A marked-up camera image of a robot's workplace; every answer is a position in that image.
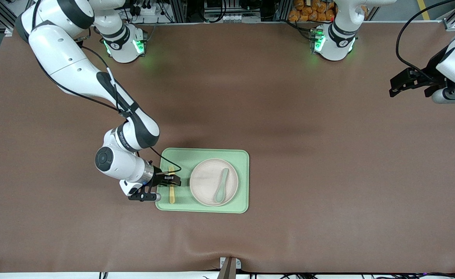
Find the yellow plastic fork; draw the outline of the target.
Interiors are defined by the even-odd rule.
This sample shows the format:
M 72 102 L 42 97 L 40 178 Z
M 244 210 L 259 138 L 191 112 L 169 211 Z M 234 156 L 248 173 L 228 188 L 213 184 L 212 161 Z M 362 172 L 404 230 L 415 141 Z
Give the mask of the yellow plastic fork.
M 169 166 L 169 172 L 171 175 L 175 174 L 174 167 L 172 165 Z M 174 185 L 169 185 L 169 203 L 174 204 L 176 202 L 176 195 L 174 191 Z

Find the round beige plate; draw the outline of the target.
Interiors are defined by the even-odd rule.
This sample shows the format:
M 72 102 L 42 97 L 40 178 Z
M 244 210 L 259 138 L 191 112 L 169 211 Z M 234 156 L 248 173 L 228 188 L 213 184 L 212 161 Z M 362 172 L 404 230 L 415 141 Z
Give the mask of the round beige plate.
M 229 176 L 226 181 L 226 195 L 223 203 L 215 201 L 215 195 L 224 168 L 229 168 Z M 212 158 L 199 163 L 191 173 L 189 187 L 192 195 L 199 203 L 209 207 L 219 207 L 229 203 L 238 191 L 238 173 L 231 163 Z

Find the light green rectangular tray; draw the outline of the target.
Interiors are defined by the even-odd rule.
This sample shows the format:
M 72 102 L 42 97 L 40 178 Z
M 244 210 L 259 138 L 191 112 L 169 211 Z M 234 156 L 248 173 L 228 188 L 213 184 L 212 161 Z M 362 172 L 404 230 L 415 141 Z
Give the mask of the light green rectangular tray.
M 249 170 L 250 157 L 244 150 L 212 150 L 199 148 L 167 148 L 162 152 L 163 159 L 160 167 L 168 170 L 172 162 L 182 169 L 177 172 L 181 179 L 180 186 L 174 186 L 176 202 L 169 203 L 169 187 L 160 186 L 158 193 L 162 198 L 155 204 L 159 210 L 180 212 L 209 212 L 242 214 L 249 207 Z M 239 186 L 235 197 L 227 204 L 219 207 L 209 207 L 199 203 L 192 195 L 189 179 L 194 168 L 202 161 L 218 158 L 234 166 L 238 173 Z

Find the grey-green plastic spoon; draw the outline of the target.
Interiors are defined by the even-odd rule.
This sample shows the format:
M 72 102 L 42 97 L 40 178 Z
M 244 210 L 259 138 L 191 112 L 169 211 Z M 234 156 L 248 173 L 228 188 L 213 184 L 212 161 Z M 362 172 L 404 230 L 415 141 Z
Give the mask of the grey-green plastic spoon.
M 218 186 L 218 189 L 217 189 L 217 192 L 215 195 L 215 201 L 217 203 L 224 202 L 224 198 L 226 195 L 226 181 L 227 181 L 228 176 L 229 176 L 229 168 L 224 168 L 221 171 L 221 179 L 220 179 L 219 186 Z

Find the metal table edge clamp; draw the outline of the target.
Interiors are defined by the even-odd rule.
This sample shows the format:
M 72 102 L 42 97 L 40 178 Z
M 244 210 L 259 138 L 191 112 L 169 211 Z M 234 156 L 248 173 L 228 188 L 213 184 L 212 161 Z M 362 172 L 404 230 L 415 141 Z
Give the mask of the metal table edge clamp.
M 234 257 L 220 258 L 220 272 L 217 279 L 236 279 L 237 271 L 241 270 L 241 260 Z

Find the brown table cover mat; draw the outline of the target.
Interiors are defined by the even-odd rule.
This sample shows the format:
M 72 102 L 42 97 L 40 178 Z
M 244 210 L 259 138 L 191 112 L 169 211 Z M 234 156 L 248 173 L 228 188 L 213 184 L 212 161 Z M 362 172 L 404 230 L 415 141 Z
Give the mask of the brown table cover mat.
M 365 23 L 339 62 L 286 24 L 164 25 L 117 80 L 155 146 L 245 150 L 243 214 L 129 201 L 96 169 L 123 122 L 70 96 L 18 34 L 0 46 L 0 272 L 455 273 L 455 104 L 391 98 L 401 24 Z

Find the pile of orange packets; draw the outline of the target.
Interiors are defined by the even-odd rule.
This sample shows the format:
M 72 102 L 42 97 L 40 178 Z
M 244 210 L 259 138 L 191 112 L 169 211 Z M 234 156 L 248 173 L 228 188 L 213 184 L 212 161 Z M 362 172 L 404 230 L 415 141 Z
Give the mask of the pile of orange packets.
M 336 13 L 337 6 L 332 0 L 293 0 L 288 21 L 332 22 Z

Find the white power strip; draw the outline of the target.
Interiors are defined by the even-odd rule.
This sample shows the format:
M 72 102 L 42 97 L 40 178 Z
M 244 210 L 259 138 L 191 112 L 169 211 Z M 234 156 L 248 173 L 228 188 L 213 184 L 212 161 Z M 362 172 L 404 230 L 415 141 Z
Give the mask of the white power strip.
M 143 2 L 133 4 L 129 12 L 132 16 L 159 16 L 164 15 L 164 10 L 157 2 Z

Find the white connector block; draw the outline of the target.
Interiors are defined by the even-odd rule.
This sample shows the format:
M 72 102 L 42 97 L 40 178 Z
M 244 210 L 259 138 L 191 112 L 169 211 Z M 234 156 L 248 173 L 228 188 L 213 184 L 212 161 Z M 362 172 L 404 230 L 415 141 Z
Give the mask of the white connector block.
M 243 20 L 242 14 L 226 14 L 221 17 L 221 15 L 217 15 L 216 17 L 206 17 L 206 23 L 241 23 Z

